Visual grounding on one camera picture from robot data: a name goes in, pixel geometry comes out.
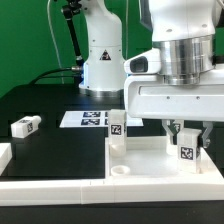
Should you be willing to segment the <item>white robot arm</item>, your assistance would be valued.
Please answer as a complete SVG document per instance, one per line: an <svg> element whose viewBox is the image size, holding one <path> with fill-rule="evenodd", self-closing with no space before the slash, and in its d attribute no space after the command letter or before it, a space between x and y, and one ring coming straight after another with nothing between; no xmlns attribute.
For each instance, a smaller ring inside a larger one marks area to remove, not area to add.
<svg viewBox="0 0 224 224"><path fill-rule="evenodd" d="M224 63L213 51L224 0L139 0L152 49L128 60L121 52L121 22L104 0L81 4L89 38L81 90L95 96L122 91L130 116L161 119L180 140L188 134L173 124L201 121L199 137L207 147L213 124L224 122Z"/></svg>

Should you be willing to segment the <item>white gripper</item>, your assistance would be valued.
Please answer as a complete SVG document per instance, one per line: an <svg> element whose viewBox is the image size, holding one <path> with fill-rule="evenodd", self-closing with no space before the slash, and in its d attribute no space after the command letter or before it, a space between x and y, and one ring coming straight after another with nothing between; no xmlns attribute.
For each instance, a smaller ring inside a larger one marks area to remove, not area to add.
<svg viewBox="0 0 224 224"><path fill-rule="evenodd" d="M124 85L124 103L131 117L163 120L172 145L180 131L176 119L204 121L202 146L210 145L213 122L224 122L224 69L200 76L197 85L171 86L159 75L129 76Z"/></svg>

